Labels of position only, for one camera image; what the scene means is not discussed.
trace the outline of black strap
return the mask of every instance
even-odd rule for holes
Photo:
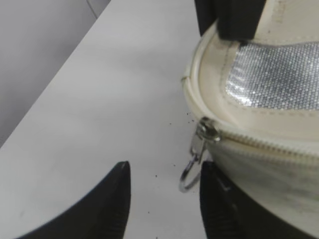
[[[221,39],[251,40],[265,3],[266,0],[195,0],[200,35],[218,19]]]

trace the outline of cream leather bag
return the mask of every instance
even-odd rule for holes
[[[253,40],[216,24],[182,79],[199,121],[193,160],[218,167],[264,208],[319,238],[319,1],[267,0]]]

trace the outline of silver mesh panel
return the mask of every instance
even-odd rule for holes
[[[319,43],[241,45],[226,92],[248,107],[319,110]]]

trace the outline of zipper pull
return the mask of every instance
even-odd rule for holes
[[[190,145],[190,154],[192,159],[189,161],[188,165],[184,169],[180,180],[179,180],[179,190],[183,193],[190,190],[200,179],[200,172],[191,180],[190,183],[186,184],[186,178],[191,171],[195,163],[201,164],[203,153],[206,150],[206,144],[208,142],[216,143],[221,140],[218,130],[214,126],[214,121],[209,118],[202,118],[197,126],[195,134],[192,138]]]

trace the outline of white table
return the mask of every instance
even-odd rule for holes
[[[178,191],[194,128],[179,79],[198,40],[193,0],[111,1],[0,150],[1,239],[56,217],[122,160],[126,238],[205,238],[198,188]]]

